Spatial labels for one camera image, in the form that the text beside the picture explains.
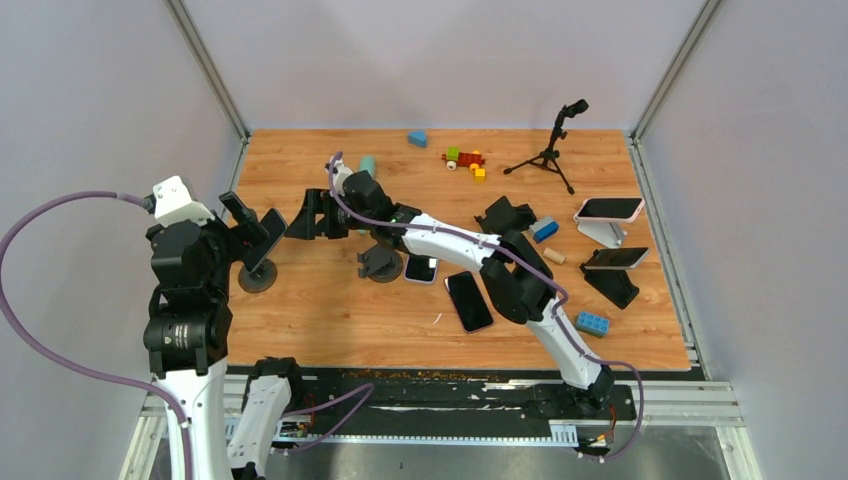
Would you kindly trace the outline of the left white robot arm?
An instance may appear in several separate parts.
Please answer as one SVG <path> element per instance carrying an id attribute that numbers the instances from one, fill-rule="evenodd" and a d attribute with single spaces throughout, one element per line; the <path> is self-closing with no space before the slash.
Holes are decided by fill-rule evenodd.
<path id="1" fill-rule="evenodd" d="M 225 437 L 230 270 L 240 262 L 260 290 L 276 279 L 268 260 L 286 223 L 276 209 L 262 218 L 233 192 L 220 197 L 236 223 L 229 227 L 184 186 L 160 184 L 145 206 L 157 221 L 146 234 L 158 285 L 150 300 L 143 344 L 155 384 L 168 394 L 171 452 L 190 463 L 188 479 L 263 479 L 277 423 L 306 400 L 292 357 L 268 357 L 250 370 L 241 418 Z"/>

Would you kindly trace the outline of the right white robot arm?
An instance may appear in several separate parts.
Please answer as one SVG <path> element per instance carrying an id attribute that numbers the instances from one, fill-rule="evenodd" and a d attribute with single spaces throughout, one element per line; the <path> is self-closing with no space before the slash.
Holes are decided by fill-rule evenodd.
<path id="1" fill-rule="evenodd" d="M 287 237 L 338 239 L 366 230 L 385 248 L 434 257 L 479 275 L 494 309 L 527 326 L 554 359 L 572 387 L 575 411 L 592 418 L 609 407 L 614 385 L 609 366 L 569 324 L 562 307 L 568 295 L 521 233 L 471 232 L 392 201 L 366 171 L 353 171 L 341 161 L 328 163 L 326 170 L 327 188 L 306 191 Z"/>

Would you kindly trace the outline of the phone with pink-edged black case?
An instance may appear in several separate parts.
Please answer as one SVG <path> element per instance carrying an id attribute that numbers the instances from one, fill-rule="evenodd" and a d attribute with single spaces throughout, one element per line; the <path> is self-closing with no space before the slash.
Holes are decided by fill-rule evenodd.
<path id="1" fill-rule="evenodd" d="M 444 284 L 466 333 L 475 333 L 494 325 L 494 318 L 471 272 L 448 276 Z"/>

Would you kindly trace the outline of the phone with lavender case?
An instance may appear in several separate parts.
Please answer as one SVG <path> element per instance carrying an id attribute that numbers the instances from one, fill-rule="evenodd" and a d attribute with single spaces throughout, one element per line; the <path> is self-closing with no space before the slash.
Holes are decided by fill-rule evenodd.
<path id="1" fill-rule="evenodd" d="M 413 283 L 432 284 L 437 277 L 439 260 L 426 255 L 409 255 L 403 276 Z"/>

